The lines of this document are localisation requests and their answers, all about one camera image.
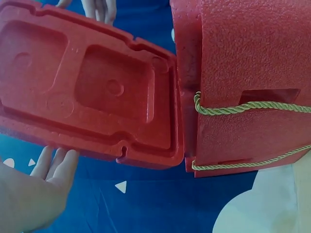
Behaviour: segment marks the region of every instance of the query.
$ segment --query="blue background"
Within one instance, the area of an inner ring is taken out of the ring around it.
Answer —
[[[56,0],[43,0],[56,4]],[[117,0],[115,26],[175,53],[168,0]],[[83,14],[79,0],[70,10]],[[42,147],[0,135],[0,156],[30,173]],[[256,172],[195,179],[185,165],[148,170],[81,157],[65,212],[44,233],[211,233],[222,208]],[[123,194],[115,184],[127,181]]]

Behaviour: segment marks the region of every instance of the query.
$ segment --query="red styrofoam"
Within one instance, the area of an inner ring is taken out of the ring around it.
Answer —
[[[311,106],[311,2],[202,0],[201,105],[250,100]],[[311,143],[311,115],[253,110],[198,115],[196,164],[258,162]],[[268,166],[289,164],[306,151]],[[221,175],[264,167],[196,171]]]
[[[178,80],[184,122],[185,157],[196,154],[197,112],[193,96],[200,89],[202,25],[200,0],[171,0]]]
[[[0,5],[0,128],[150,168],[184,156],[175,56],[29,0]]]

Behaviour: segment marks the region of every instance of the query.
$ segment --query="white triangle pattern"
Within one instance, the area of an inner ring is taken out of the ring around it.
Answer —
[[[8,158],[6,160],[3,161],[3,163],[11,168],[15,167],[15,161],[12,158]]]
[[[115,185],[117,189],[119,189],[122,193],[126,193],[126,183],[127,181],[123,181]]]
[[[35,165],[35,161],[33,159],[29,160],[28,166],[33,166]]]

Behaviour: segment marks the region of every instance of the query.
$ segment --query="rope handle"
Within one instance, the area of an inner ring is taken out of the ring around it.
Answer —
[[[215,116],[215,115],[229,115],[242,113],[251,109],[279,109],[294,111],[299,113],[311,113],[311,107],[300,106],[296,104],[289,103],[280,103],[274,101],[251,101],[235,107],[226,107],[226,108],[205,108],[200,105],[201,92],[198,91],[194,96],[195,110],[203,115]],[[205,170],[217,170],[217,169],[231,169],[231,168],[240,168],[240,167],[257,167],[264,166],[274,162],[277,162],[281,159],[284,159],[290,155],[302,152],[304,150],[311,149],[311,144],[305,145],[303,147],[291,150],[281,156],[261,161],[255,163],[240,163],[240,164],[218,164],[218,165],[207,165],[207,166],[197,166],[195,160],[192,162],[192,169],[196,171],[205,171]]]
[[[242,113],[251,109],[279,109],[294,111],[298,113],[311,113],[311,107],[300,106],[293,103],[280,103],[274,101],[251,101],[235,107],[226,108],[205,108],[200,105],[201,92],[198,91],[194,96],[195,110],[203,115],[229,115]]]

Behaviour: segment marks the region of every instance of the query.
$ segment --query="red foam lid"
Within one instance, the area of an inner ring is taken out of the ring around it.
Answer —
[[[0,4],[0,129],[149,168],[184,157],[176,57],[30,0]]]

